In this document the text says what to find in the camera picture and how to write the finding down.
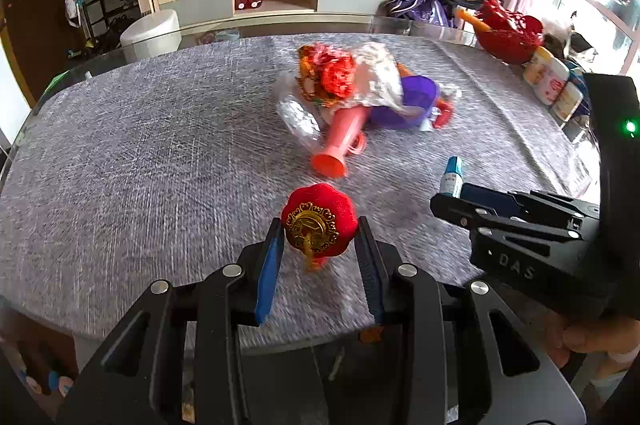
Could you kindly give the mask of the person right hand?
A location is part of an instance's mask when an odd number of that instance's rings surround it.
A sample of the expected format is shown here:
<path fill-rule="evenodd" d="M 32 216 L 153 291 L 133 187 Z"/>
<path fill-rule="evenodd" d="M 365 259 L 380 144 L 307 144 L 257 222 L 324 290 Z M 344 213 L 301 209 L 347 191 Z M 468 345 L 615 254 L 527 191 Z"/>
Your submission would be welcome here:
<path fill-rule="evenodd" d="M 624 317 L 586 323 L 570 323 L 550 312 L 546 320 L 546 348 L 558 367 L 571 353 L 605 353 L 598 377 L 628 369 L 639 353 L 639 321 Z"/>

